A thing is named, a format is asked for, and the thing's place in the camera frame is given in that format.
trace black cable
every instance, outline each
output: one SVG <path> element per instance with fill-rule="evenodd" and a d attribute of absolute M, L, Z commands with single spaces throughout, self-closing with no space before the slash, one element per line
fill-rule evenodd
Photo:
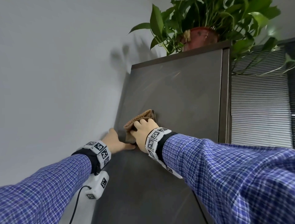
<path fill-rule="evenodd" d="M 75 208 L 74 208 L 74 212 L 73 212 L 73 215 L 72 215 L 72 218 L 71 218 L 71 221 L 70 221 L 69 224 L 71 224 L 72 221 L 73 221 L 73 218 L 74 218 L 74 215 L 75 215 L 75 212 L 76 212 L 76 209 L 77 209 L 77 205 L 78 205 L 79 196 L 80 196 L 80 193 L 81 193 L 83 187 L 81 187 L 81 189 L 80 189 L 80 191 L 79 191 L 79 193 L 78 193 L 78 197 L 77 197 L 76 205 L 75 205 Z"/>

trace blue plaid shirt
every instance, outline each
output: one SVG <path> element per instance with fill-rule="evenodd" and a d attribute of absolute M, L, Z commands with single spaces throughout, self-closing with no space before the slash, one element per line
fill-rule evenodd
<path fill-rule="evenodd" d="M 177 134 L 166 141 L 163 158 L 217 224 L 295 223 L 293 149 L 215 144 Z M 1 187 L 0 223 L 57 224 L 90 171 L 89 159 L 74 155 Z"/>

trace terracotta pot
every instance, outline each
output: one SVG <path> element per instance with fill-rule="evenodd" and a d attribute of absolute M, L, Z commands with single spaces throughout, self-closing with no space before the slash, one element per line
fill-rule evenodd
<path fill-rule="evenodd" d="M 218 42 L 218 35 L 214 30 L 207 27 L 192 28 L 190 32 L 190 41 L 183 40 L 184 46 L 182 51 L 203 47 Z"/>

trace shirt sleeve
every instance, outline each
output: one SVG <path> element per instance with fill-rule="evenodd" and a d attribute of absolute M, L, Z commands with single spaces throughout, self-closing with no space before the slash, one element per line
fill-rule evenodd
<path fill-rule="evenodd" d="M 181 134 L 163 158 L 217 224 L 295 223 L 295 150 L 216 144 Z"/>
<path fill-rule="evenodd" d="M 16 185 L 1 187 L 0 222 L 57 224 L 90 172 L 90 160 L 78 154 L 39 169 Z"/>

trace window blinds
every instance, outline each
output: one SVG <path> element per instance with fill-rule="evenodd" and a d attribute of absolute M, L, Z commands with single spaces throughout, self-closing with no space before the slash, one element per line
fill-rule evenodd
<path fill-rule="evenodd" d="M 234 71 L 246 68 L 254 52 L 244 57 Z M 232 143 L 292 148 L 287 76 L 284 70 L 258 76 L 284 64 L 284 50 L 261 55 L 265 60 L 232 77 Z"/>

